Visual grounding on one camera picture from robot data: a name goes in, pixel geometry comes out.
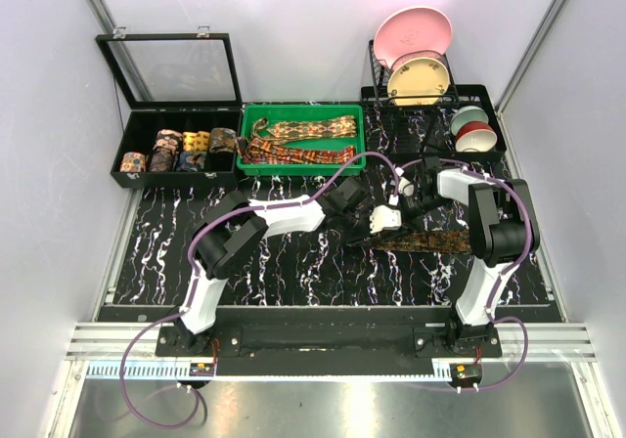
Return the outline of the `rolled tie pink paisley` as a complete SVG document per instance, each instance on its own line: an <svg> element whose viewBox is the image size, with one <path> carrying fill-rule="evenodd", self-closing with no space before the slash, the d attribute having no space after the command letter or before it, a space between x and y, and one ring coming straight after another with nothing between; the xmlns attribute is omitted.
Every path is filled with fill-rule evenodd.
<svg viewBox="0 0 626 438"><path fill-rule="evenodd" d="M169 150L178 153L183 146L183 134L171 129L161 129L156 133L154 150Z"/></svg>

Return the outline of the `rolled tie yellow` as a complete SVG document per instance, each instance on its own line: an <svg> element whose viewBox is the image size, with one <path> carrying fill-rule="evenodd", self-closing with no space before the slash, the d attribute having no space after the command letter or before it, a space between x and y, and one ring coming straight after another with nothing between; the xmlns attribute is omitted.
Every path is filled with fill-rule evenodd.
<svg viewBox="0 0 626 438"><path fill-rule="evenodd" d="M198 131L183 133L183 151L206 153L209 148L210 133L208 131Z"/></svg>

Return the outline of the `black key pattern tie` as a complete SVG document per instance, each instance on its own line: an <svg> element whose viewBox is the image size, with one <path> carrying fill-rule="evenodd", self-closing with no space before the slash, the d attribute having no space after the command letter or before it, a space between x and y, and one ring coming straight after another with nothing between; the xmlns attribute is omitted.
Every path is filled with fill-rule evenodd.
<svg viewBox="0 0 626 438"><path fill-rule="evenodd" d="M410 231L362 243L362 246L385 251L471 254L469 230Z"/></svg>

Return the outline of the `red bowl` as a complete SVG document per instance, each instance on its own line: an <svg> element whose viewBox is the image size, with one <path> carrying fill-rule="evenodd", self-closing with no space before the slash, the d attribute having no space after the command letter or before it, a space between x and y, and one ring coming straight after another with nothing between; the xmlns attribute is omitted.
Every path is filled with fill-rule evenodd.
<svg viewBox="0 0 626 438"><path fill-rule="evenodd" d="M470 121L456 135L455 150L459 153L486 153L495 147L497 141L497 134L488 123Z"/></svg>

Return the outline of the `rolled tie dark floral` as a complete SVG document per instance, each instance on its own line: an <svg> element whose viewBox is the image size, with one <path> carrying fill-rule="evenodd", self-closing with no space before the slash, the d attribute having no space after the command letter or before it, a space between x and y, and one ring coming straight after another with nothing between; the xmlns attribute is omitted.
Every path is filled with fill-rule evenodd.
<svg viewBox="0 0 626 438"><path fill-rule="evenodd" d="M177 154L168 149L159 149L153 152L148 171L171 172L175 165Z"/></svg>

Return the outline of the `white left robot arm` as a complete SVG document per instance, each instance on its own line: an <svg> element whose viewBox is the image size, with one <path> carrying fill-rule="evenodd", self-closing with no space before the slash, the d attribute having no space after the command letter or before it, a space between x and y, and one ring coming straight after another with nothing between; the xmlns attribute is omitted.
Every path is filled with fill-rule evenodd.
<svg viewBox="0 0 626 438"><path fill-rule="evenodd" d="M224 287L261 241L318 229L337 231L349 242L360 241L370 234L373 209L370 190L355 177L317 197L261 201L239 191L224 196L208 211L190 242L192 276L180 317L174 321L177 344L192 356L209 348Z"/></svg>

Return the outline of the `yellow floral plate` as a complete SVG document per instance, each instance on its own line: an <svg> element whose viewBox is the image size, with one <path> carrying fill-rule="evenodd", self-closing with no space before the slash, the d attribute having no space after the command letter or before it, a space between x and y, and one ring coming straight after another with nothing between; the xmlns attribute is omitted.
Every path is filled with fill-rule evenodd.
<svg viewBox="0 0 626 438"><path fill-rule="evenodd" d="M387 95L396 106L434 105L451 84L447 66L436 58L418 57L402 63L390 75Z"/></svg>

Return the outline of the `rolled tie dark blue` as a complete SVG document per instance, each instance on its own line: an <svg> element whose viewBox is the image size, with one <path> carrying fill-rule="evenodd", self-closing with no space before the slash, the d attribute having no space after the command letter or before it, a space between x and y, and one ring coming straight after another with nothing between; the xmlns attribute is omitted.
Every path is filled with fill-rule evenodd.
<svg viewBox="0 0 626 438"><path fill-rule="evenodd" d="M205 169L207 152L183 151L175 166L176 172L202 172Z"/></svg>

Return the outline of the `black tie storage box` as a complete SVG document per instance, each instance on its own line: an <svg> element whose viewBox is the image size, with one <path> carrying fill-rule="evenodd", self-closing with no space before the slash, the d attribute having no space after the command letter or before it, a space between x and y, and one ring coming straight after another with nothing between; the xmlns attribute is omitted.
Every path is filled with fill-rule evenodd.
<svg viewBox="0 0 626 438"><path fill-rule="evenodd" d="M133 110L111 175L122 188L234 188L238 109Z"/></svg>

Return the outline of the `red multicolour checked tie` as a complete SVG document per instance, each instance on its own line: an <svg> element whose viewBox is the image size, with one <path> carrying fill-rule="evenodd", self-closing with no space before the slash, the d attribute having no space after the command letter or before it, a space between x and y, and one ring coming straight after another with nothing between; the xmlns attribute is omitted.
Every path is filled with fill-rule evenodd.
<svg viewBox="0 0 626 438"><path fill-rule="evenodd" d="M244 137L237 138L234 143L245 164L344 164L357 154L354 146L340 151L306 150Z"/></svg>

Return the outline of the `glass box lid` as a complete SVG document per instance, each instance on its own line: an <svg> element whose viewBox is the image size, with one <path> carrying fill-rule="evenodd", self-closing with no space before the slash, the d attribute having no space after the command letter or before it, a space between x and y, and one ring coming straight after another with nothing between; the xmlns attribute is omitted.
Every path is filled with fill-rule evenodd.
<svg viewBox="0 0 626 438"><path fill-rule="evenodd" d="M100 34L96 43L134 110L243 104L227 33Z"/></svg>

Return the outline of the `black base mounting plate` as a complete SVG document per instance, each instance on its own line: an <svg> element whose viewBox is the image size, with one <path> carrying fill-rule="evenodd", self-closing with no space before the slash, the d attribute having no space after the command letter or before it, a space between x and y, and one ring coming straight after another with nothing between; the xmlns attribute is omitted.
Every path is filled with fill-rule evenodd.
<svg viewBox="0 0 626 438"><path fill-rule="evenodd" d="M274 324L223 325L195 337L184 337L176 327L161 328L157 335L159 357L200 357L217 352L236 358L258 351L389 351L421 358L502 356L500 338L492 330L469 344L451 344L444 328L387 324Z"/></svg>

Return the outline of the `pale green bowl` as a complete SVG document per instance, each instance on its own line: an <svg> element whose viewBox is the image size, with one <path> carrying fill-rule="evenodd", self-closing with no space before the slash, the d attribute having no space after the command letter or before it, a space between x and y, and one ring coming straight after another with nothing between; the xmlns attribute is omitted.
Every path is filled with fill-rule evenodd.
<svg viewBox="0 0 626 438"><path fill-rule="evenodd" d="M473 121L489 123L488 114L478 106L465 106L458 109L451 118L451 133L457 136L463 126Z"/></svg>

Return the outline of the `cream ikat pattern tie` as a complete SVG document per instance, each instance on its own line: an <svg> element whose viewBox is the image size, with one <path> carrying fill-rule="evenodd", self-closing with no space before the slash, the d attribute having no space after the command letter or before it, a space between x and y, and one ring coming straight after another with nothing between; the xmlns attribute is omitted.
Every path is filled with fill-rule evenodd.
<svg viewBox="0 0 626 438"><path fill-rule="evenodd" d="M280 120L271 123L268 117L258 119L250 135L275 144L331 138L352 138L357 135L357 119L344 115L322 120Z"/></svg>

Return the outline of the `green plastic tray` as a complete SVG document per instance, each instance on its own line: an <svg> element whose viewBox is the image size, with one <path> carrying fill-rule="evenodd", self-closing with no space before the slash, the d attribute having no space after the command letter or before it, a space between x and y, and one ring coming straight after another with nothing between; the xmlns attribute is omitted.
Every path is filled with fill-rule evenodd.
<svg viewBox="0 0 626 438"><path fill-rule="evenodd" d="M363 109L357 105L266 104L245 108L237 166L247 176L346 175L364 168Z"/></svg>

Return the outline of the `rolled tie blue orange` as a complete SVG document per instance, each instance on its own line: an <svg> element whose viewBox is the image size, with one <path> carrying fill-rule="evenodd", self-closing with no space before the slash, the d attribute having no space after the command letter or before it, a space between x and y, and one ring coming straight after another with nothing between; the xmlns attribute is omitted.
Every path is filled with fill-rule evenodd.
<svg viewBox="0 0 626 438"><path fill-rule="evenodd" d="M129 152L125 153L122 157L121 164L119 166L120 172L125 173L140 173L145 172L147 169L147 158L142 153Z"/></svg>

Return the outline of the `pink plate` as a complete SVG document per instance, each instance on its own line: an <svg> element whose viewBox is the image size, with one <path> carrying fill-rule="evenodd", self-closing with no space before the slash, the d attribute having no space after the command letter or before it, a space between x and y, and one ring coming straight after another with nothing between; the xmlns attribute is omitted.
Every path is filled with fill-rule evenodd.
<svg viewBox="0 0 626 438"><path fill-rule="evenodd" d="M423 50L444 54L451 44L453 26L440 10L426 6L402 9L388 17L378 28L374 55L391 66L400 57Z"/></svg>

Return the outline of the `rolled tie brown olive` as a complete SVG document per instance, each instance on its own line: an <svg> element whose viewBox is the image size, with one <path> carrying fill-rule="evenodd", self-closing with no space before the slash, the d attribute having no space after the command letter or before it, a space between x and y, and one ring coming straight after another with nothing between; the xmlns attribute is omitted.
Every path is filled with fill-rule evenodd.
<svg viewBox="0 0 626 438"><path fill-rule="evenodd" d="M236 150L237 132L231 128L216 127L210 132L210 153L233 153Z"/></svg>

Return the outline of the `aluminium frame rail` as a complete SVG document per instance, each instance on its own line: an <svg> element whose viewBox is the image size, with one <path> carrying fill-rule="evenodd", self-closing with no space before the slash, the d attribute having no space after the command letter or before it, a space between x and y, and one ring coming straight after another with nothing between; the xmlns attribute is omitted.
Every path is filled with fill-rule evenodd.
<svg viewBox="0 0 626 438"><path fill-rule="evenodd" d="M75 358L119 358L146 323L79 323L67 355ZM596 355L587 329L577 323L527 323L528 362L594 362ZM497 326L504 357L516 358L522 350L521 328L514 323Z"/></svg>

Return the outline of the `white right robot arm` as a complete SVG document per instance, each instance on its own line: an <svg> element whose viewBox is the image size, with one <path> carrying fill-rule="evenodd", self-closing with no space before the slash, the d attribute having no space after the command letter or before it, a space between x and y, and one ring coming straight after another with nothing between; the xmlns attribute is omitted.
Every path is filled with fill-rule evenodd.
<svg viewBox="0 0 626 438"><path fill-rule="evenodd" d="M540 243L527 183L503 181L452 159L429 157L401 165L416 169L400 187L406 211L420 216L450 201L467 208L472 264L463 293L446 322L443 342L466 356L492 338L495 312L509 278Z"/></svg>

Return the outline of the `black dish tray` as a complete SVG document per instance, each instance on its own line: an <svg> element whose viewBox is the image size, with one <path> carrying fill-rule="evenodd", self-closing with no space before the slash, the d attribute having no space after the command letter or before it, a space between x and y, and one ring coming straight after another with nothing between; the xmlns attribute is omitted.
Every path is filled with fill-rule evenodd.
<svg viewBox="0 0 626 438"><path fill-rule="evenodd" d="M375 96L373 86L361 88L361 105L366 120L366 147L383 153L396 162L436 155L467 162L495 162L507 150L503 132L485 86L461 84L441 103L426 107L398 107ZM486 112L488 125L494 130L495 146L483 153L458 152L452 132L452 117L460 108L477 106Z"/></svg>

